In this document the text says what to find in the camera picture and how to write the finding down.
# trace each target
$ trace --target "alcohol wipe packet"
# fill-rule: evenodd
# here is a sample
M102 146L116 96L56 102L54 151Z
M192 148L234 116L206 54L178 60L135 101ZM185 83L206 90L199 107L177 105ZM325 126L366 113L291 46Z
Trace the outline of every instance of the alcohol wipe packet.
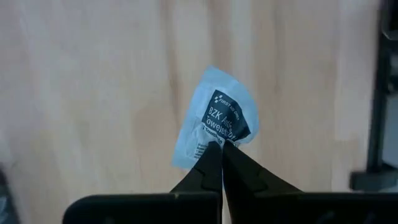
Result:
M234 77L208 67L193 93L174 149L172 164L191 169L211 141L249 143L259 129L257 106Z

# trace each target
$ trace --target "wooden surface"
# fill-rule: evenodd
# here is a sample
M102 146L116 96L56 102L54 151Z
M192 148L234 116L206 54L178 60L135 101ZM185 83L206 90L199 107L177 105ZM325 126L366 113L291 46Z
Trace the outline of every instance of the wooden surface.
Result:
M166 192L208 65L243 82L243 150L302 190L366 160L377 0L1 0L0 162L23 223L89 194Z

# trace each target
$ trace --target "logo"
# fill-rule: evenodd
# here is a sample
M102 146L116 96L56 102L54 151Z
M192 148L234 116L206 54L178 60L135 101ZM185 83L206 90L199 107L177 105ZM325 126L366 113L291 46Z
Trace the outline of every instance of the logo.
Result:
M223 95L214 97L214 102L218 103L218 100L222 99Z

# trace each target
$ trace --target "wood grain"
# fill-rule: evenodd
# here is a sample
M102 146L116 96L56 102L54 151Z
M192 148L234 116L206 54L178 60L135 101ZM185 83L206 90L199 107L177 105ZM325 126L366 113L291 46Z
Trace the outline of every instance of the wood grain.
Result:
M0 163L23 223L90 194L166 192L208 65L243 82L242 149L307 191L366 160L377 0L2 0Z

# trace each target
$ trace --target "black object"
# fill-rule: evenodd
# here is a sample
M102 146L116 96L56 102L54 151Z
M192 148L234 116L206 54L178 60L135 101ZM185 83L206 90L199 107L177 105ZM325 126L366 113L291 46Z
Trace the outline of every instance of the black object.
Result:
M230 142L209 143L170 193L86 197L63 223L221 223L223 183L232 223L398 223L398 195L304 193Z
M0 169L0 224L19 224L6 176Z
M373 115L365 172L351 174L353 190L380 191L397 185L398 169L388 158L398 155L398 123L393 109L398 104L398 1L385 0L380 10L379 50L373 96Z

